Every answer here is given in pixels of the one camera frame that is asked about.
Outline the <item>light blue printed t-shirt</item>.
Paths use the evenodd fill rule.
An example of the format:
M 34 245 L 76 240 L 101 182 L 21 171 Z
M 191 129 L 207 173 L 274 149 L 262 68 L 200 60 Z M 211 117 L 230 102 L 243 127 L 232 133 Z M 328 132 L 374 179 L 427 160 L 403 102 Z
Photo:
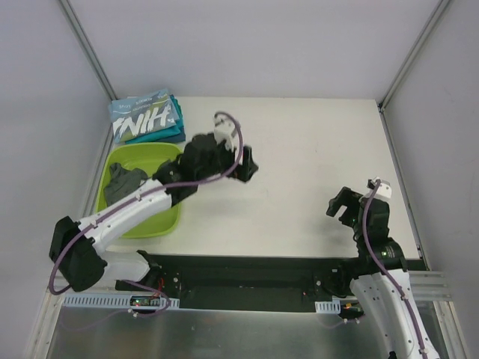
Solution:
M 117 144 L 175 127 L 179 119 L 168 89 L 114 100 L 108 110 Z

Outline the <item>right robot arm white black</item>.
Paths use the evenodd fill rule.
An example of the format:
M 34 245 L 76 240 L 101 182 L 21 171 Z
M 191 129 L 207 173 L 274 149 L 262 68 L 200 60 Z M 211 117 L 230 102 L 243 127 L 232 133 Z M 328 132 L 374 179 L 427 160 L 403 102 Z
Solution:
M 338 220 L 352 229 L 358 256 L 341 260 L 322 288 L 338 298 L 356 297 L 387 358 L 439 358 L 418 312 L 403 250 L 389 235 L 391 186 L 375 179 L 367 187 L 367 194 L 343 187 L 329 201 L 329 217 L 345 208 Z

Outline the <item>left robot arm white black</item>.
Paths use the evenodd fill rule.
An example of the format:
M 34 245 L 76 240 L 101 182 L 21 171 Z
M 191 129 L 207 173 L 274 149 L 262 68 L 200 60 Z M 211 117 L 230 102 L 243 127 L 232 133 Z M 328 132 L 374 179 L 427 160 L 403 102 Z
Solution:
M 109 251 L 110 244 L 192 196 L 200 185 L 225 177 L 248 182 L 258 169 L 250 146 L 228 147 L 226 140 L 217 140 L 213 133 L 196 135 L 181 154 L 163 162 L 133 193 L 79 221 L 66 216 L 56 223 L 49 249 L 53 262 L 50 292 L 60 294 L 54 287 L 57 273 L 75 292 L 101 280 L 125 281 L 140 290 L 152 290 L 158 282 L 159 266 L 151 256 L 143 250 Z

